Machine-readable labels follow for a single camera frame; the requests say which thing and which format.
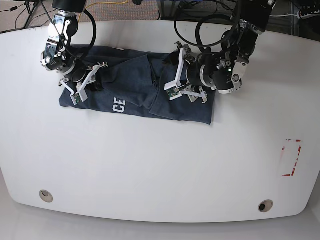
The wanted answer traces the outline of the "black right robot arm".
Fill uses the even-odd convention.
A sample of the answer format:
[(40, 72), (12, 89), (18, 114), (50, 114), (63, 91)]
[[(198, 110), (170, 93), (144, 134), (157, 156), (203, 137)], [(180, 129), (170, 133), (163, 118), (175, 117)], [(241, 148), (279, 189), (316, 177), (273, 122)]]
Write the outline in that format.
[[(41, 64), (46, 70), (61, 74), (62, 80), (72, 88), (79, 88), (89, 73), (103, 64), (103, 59), (94, 55), (97, 24), (85, 9), (86, 4), (86, 0), (54, 0), (52, 7), (57, 12), (53, 16), (45, 12), (50, 24)], [(72, 45), (72, 37), (79, 29), (77, 14), (82, 13), (92, 23), (92, 39), (89, 45)]]

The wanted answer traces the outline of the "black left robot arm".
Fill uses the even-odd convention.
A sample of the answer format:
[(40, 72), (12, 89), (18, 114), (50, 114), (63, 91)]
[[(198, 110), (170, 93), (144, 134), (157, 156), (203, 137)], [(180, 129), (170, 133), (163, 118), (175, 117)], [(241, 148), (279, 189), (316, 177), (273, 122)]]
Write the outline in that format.
[[(186, 40), (175, 29), (180, 39), (176, 42), (178, 67), (175, 79), (164, 86), (171, 100), (182, 95), (205, 97), (207, 93), (203, 88), (220, 94), (240, 90), (258, 36), (266, 31), (276, 5), (274, 0), (238, 0), (234, 8), (221, 1), (216, 3), (226, 8), (230, 15), (213, 13), (200, 19), (195, 28), (195, 42)], [(203, 44), (201, 27), (212, 19), (228, 21), (232, 27), (219, 41)]]

